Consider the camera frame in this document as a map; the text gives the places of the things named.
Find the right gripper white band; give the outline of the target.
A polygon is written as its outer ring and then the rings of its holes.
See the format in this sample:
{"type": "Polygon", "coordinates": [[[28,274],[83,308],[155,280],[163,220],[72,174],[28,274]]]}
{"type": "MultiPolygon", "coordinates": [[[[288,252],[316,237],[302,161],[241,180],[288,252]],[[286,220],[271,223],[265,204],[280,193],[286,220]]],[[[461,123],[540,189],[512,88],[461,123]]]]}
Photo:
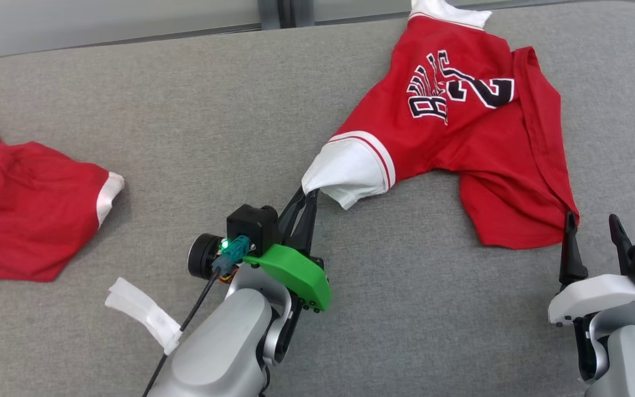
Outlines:
{"type": "Polygon", "coordinates": [[[548,306],[551,324],[570,325],[589,314],[635,303],[635,284],[625,276],[632,266],[632,242],[616,214],[609,215],[608,223],[624,276],[607,274],[587,279],[589,271],[582,263],[577,242],[577,217],[573,211],[566,213],[559,267],[559,283],[565,289],[548,306]]]}

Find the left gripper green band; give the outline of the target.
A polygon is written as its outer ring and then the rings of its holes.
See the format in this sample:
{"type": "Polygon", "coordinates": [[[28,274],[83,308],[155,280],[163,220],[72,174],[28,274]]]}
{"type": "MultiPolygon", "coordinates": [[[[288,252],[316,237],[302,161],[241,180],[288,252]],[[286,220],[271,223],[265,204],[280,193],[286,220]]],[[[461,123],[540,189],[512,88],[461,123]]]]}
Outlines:
{"type": "Polygon", "coordinates": [[[317,212],[318,191],[305,195],[299,187],[278,219],[278,244],[270,247],[262,256],[247,255],[244,262],[257,264],[269,276],[293,291],[300,299],[315,309],[326,312],[332,304],[332,290],[327,274],[310,255],[317,212]],[[292,236],[294,248],[284,246],[292,236]]]}

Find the red jersey with white sleeves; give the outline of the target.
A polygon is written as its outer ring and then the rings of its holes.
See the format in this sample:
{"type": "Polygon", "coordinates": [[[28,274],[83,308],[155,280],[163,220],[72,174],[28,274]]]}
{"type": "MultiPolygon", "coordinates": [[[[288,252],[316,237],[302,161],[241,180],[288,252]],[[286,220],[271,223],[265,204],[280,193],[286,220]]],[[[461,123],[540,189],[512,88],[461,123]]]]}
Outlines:
{"type": "Polygon", "coordinates": [[[564,151],[561,96],[532,47],[484,30],[491,11],[411,0],[390,69],[302,177],[345,210],[434,169],[460,178],[484,245],[559,244],[579,216],[564,151]]]}

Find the red shorts with white hem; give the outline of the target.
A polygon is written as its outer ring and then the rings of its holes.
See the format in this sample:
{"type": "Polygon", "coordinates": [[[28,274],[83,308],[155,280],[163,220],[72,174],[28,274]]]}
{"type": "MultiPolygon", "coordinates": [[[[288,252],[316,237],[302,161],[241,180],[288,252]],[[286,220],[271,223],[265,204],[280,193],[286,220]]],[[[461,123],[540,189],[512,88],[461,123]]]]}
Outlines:
{"type": "Polygon", "coordinates": [[[124,186],[120,174],[40,143],[0,140],[0,280],[55,281],[124,186]]]}

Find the grey window frame post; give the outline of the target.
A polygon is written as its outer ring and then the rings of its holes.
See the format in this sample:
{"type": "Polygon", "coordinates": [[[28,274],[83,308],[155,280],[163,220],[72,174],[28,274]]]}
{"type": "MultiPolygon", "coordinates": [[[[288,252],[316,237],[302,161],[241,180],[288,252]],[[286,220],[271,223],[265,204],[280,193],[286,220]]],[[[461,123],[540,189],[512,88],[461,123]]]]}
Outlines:
{"type": "Polygon", "coordinates": [[[262,30],[315,25],[314,0],[257,0],[262,30]]]}

